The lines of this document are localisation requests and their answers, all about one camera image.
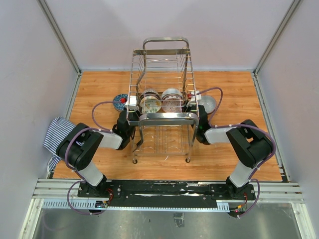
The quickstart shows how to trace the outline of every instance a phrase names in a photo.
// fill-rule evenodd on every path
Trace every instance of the rack handle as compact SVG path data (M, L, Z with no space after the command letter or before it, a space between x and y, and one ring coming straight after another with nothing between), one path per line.
M189 42L187 38L182 36L149 37L149 38L146 38L143 42L143 50L145 50L145 45L149 42L165 42L165 41L183 41L186 43L186 46L189 47Z

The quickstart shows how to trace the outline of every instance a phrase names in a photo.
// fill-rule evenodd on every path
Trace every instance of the metal bar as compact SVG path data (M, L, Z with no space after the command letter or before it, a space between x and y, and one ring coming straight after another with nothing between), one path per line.
M47 199L65 199L70 186L77 181L77 179L41 179L35 187L33 198L47 198ZM212 182L196 182L189 183L189 186L207 186L213 183L221 183L217 181ZM300 187L297 183L276 183L276 182L261 182L260 203L304 203ZM74 186L71 190L72 199L87 199L87 200L108 200L108 198L78 198L77 190L79 185ZM240 200L218 200L218 202L235 203Z
M317 238L306 205L292 203L292 206L302 239Z
M31 199L28 211L26 213L19 239L33 238L36 225L40 216L43 199Z
M75 85L74 85L74 88L73 88L73 91L72 91L72 95L71 95L71 98L69 100L68 107L66 109L65 118L67 120L70 119L70 115L71 115L72 108L73 108L73 105L74 105L76 93L78 92L78 89L79 89L81 78L82 78L82 73L78 74L78 77L76 78Z
M63 34L58 26L58 24L56 23L56 20L54 19L54 16L46 2L46 0L37 0L44 15L46 16L47 20L49 21L49 24L52 27L52 30L54 31L55 36L57 37L58 41L60 42L66 56L68 57L70 63L72 64L74 70L80 74L81 73L81 69L78 65L78 63L76 62L68 44L66 43Z
M145 50L145 45L149 42L167 42L167 41L183 41L186 43L186 46L189 46L188 40L182 36L149 37L149 38L146 38L143 42L143 50Z
M75 209L97 209L96 200L72 200L71 204ZM69 209L66 199L45 199L43 209ZM117 207L108 206L107 208L98 208L99 210L120 210L120 211L165 211L165 212L229 212L228 203L218 202L217 208L160 208L160 207Z
M284 165L283 165L282 157L281 157L281 154L280 154L280 148L281 148L280 147L280 143L276 140L277 134L275 134L273 126L272 126L273 123L271 121L271 117L270 117L270 114L269 114L269 111L268 111L267 104L266 104L266 102L264 100L264 93L263 93L262 88L261 88L261 86L259 84L258 74L253 74L253 81L254 81L254 84L255 84L255 87L256 87L259 103L260 103L262 112L264 114L264 118L265 118L265 121L266 121L268 132L273 137L273 139L275 140L276 145L278 147L278 150L276 151L276 154L275 154L277 162L278 162L278 165L283 167Z
M303 0L293 0L293 2L291 3L291 5L289 6L288 11L286 12L284 19L281 21L279 27L277 28L273 38L271 39L270 43L268 44L263 56L261 57L261 59L259 60L256 69L253 71L254 73L259 73L260 69L262 68L262 66L264 65L266 59L268 58L269 54L271 53L271 51L273 50L274 46L276 45L278 39L280 38L281 34L283 33L283 31L285 30L287 24L289 23L289 21L291 20L292 16L294 15L294 13L296 12L297 8L300 6L300 3Z

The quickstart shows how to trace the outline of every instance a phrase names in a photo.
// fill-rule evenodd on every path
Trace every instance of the dish rack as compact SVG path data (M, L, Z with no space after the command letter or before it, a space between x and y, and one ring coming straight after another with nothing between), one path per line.
M183 41L181 49L146 49L149 42ZM146 113L140 106L147 89L162 95L169 88L180 92L177 113ZM198 128L199 112L188 40L184 37L154 37L134 49L128 93L127 121L138 126L132 142L133 163L139 156L184 155L190 162Z

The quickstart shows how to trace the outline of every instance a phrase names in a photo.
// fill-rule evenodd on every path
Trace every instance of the striped cloth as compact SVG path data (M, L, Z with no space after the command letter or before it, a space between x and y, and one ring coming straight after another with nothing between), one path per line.
M57 156L56 149L59 144L65 139L65 137L74 129L75 125L63 117L55 118L49 126L49 129L45 135L43 146L47 148L51 153L51 159L48 164L48 172L51 173L58 162L61 160Z

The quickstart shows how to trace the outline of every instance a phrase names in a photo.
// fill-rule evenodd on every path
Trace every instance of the wooden floor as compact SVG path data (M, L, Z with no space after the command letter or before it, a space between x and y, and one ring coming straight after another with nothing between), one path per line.
M70 121L95 126L91 110L101 101L117 94L127 94L129 72L84 72L72 109ZM250 72L195 72L196 87L204 90L219 86L224 91L222 104L213 124L225 125L251 119L267 130ZM207 92L218 101L219 91ZM112 104L96 109L96 120L107 128L116 123L119 113ZM195 142L191 162L184 157L148 157L132 163L130 145L122 151L99 148L93 158L98 169L108 179L143 180L225 180L234 170L238 158L230 144L203 145ZM53 178L77 178L61 161ZM265 163L255 175L261 181L281 181L275 157Z

